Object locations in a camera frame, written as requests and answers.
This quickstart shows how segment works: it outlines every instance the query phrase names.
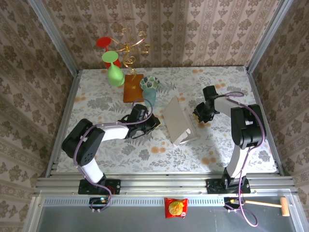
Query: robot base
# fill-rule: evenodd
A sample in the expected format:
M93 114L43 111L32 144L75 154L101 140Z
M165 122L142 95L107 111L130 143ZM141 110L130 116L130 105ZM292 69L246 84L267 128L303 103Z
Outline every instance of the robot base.
M101 181L101 185L107 187L111 192L112 195L119 195L120 188L121 188L121 181L118 179L104 179ZM102 188L93 186L86 180L80 180L78 194L81 195L108 195L108 192Z
M243 183L240 187L241 192L251 193L248 179L244 177L242 182ZM229 185L224 188L222 184L222 179L207 179L206 187L207 194L238 193L238 184Z

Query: floral tablecloth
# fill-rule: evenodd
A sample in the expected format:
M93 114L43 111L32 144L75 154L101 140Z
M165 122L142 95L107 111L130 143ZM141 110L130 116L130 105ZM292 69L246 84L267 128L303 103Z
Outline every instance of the floral tablecloth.
M215 85L219 94L241 91L238 101L255 103L247 74L243 67L145 68L137 69L144 76L159 78L154 114L161 125L147 136L132 140L112 140L101 143L95 159L106 173L129 172L213 172L223 171L229 163L234 144L230 118L216 115L213 121L197 123L190 115L198 139L173 146L162 112L173 96L181 107L193 112L204 101L202 89ZM93 123L112 122L131 112L130 103L123 103L123 86L112 87L106 70L83 70L70 117L67 135L79 120ZM72 159L61 153L58 172L76 172ZM276 172L275 162L266 141L256 149L248 166L249 173Z

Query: small plate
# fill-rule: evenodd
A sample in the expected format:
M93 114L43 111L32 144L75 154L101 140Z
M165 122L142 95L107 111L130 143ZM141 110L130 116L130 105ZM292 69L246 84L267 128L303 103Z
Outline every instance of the small plate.
M140 81L140 88L145 90L147 88L154 88L157 90L160 86L160 81L155 76L146 76Z

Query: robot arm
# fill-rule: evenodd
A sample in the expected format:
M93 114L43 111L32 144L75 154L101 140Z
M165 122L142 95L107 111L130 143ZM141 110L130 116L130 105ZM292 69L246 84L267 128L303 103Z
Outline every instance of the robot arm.
M151 115L146 121L140 123L147 114L148 110L145 106L136 104L131 114L124 116L119 122L106 123L102 127L94 127L90 131L81 143L76 157L76 161L86 179L89 179L93 183L105 185L105 175L94 159L100 143L112 139L135 139L150 133L160 125L160 121L157 117ZM77 144L84 133L92 126L93 124L89 120L82 119L63 141L61 148L70 158L73 159Z
M233 189L239 181L245 181L246 171L242 171L242 180L239 179L240 170L243 167L248 149L256 146L262 141L262 133L254 115L246 108L231 102L225 95L218 95L214 86L208 86L203 89L205 101L199 104L193 114L198 122L212 121L215 114L223 113L231 118L232 139L235 143L232 158L224 170L220 181L220 187L223 189ZM262 122L264 132L264 122L259 105L248 105L259 117Z

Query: blue cup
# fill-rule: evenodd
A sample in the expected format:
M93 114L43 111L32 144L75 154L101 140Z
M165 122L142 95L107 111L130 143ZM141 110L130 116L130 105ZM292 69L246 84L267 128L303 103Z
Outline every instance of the blue cup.
M156 97L156 90L154 88L147 88L143 91L143 98L150 101L151 105L155 106L155 97ZM144 101L144 103L150 107L149 103L147 101Z

